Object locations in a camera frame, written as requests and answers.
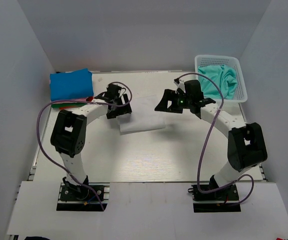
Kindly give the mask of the white t shirt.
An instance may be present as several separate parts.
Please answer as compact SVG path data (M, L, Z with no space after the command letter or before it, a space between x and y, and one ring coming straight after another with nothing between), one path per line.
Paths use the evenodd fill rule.
M166 127L162 113L155 111L156 95L134 98L130 102L131 113L117 117L120 133L152 131Z

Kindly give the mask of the teal t shirt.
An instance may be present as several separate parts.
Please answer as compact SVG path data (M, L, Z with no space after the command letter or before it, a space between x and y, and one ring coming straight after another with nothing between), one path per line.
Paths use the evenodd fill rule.
M238 86L236 71L227 65L198 66L198 73L210 78L220 89L226 100L234 98L235 90ZM199 76L198 80L202 92L206 98L221 99L217 88L204 77Z

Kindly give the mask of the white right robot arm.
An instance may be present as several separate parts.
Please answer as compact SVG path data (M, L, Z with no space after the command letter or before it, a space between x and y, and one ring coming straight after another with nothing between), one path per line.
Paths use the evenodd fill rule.
M246 171L267 160L261 126L237 120L223 111L215 100L204 97L197 80L183 82L176 79L174 82L177 89L166 89L155 111L181 114L188 109L227 138L227 162L209 180L210 195L217 200L222 199L227 195L228 187Z

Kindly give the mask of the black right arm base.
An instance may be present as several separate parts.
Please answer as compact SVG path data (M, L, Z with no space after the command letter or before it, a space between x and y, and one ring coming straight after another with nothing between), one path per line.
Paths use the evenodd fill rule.
M201 193L197 185L192 185L187 191L192 195L194 213L241 212L239 195L235 185L212 193Z

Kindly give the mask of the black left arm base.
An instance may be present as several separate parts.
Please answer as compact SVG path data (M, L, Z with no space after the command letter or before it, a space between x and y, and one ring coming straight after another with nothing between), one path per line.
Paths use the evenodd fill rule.
M109 183L89 184L96 191L104 210L109 202ZM59 188L56 211L58 212L102 212L103 209L95 194L84 189L83 192L73 191L63 182Z

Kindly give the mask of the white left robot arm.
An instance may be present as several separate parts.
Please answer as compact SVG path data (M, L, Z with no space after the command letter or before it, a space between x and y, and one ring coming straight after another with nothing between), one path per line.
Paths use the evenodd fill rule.
M83 200L89 195L88 176L81 158L81 151L86 143L87 125L101 116L115 119L130 114L132 110L129 98L122 90L125 88L112 82L105 92L94 97L98 102L71 110L64 109L58 113L51 135L51 145L60 154L64 167L69 171L63 182L72 189L72 194L77 199Z

